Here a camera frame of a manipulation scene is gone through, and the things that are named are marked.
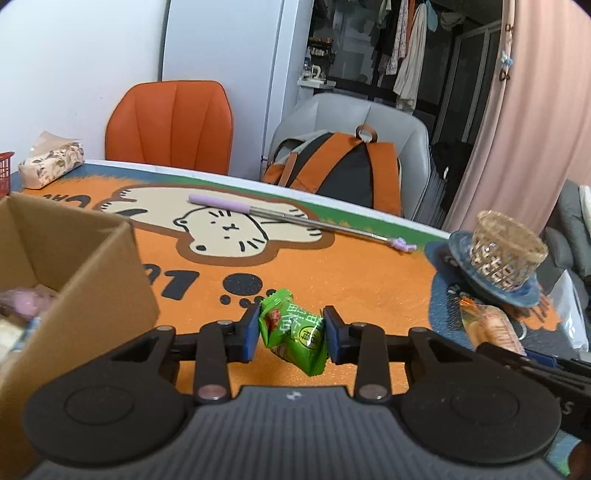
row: red plastic basket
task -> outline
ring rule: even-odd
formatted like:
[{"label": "red plastic basket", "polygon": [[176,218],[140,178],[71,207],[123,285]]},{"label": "red plastic basket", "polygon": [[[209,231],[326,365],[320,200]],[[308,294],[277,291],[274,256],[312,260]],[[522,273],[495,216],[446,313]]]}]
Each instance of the red plastic basket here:
[{"label": "red plastic basket", "polygon": [[10,193],[10,157],[14,152],[0,153],[0,198]]}]

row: blue cloth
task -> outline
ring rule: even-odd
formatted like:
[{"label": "blue cloth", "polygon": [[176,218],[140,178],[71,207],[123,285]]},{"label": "blue cloth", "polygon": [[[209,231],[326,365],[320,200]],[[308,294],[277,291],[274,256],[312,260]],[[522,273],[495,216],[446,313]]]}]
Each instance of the blue cloth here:
[{"label": "blue cloth", "polygon": [[427,0],[425,2],[425,4],[427,5],[427,28],[429,30],[431,30],[432,32],[435,32],[435,30],[437,29],[437,26],[439,25],[439,20],[437,18],[437,12],[435,11],[433,6],[431,5],[430,0]]}]

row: pink curtain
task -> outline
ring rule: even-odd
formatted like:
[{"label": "pink curtain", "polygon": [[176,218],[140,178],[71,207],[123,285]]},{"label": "pink curtain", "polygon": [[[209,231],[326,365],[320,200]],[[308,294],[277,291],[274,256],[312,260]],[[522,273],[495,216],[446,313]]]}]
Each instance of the pink curtain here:
[{"label": "pink curtain", "polygon": [[511,78],[499,63],[448,231],[497,210],[540,232],[567,176],[591,183],[591,19],[572,0],[504,0],[500,45]]}]

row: metal rod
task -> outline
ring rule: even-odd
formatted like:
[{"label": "metal rod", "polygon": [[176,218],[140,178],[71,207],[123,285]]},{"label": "metal rod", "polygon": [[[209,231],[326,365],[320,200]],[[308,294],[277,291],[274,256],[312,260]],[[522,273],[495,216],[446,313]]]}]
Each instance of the metal rod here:
[{"label": "metal rod", "polygon": [[390,239],[388,237],[377,235],[375,233],[364,232],[363,230],[357,230],[355,228],[350,228],[348,226],[335,225],[334,223],[322,222],[320,220],[296,217],[294,215],[288,215],[287,213],[275,212],[273,210],[266,210],[263,208],[251,206],[251,215],[261,216],[272,220],[278,220],[280,222],[295,223],[296,225],[301,226],[313,226],[319,230],[340,232],[345,235],[367,238],[385,244],[388,244],[390,242]]}]

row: orange chair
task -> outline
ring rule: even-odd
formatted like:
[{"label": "orange chair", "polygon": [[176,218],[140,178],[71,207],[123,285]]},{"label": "orange chair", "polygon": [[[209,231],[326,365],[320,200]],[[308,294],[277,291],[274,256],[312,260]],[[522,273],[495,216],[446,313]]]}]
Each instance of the orange chair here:
[{"label": "orange chair", "polygon": [[108,160],[227,174],[232,110],[218,82],[141,83],[107,124]]}]

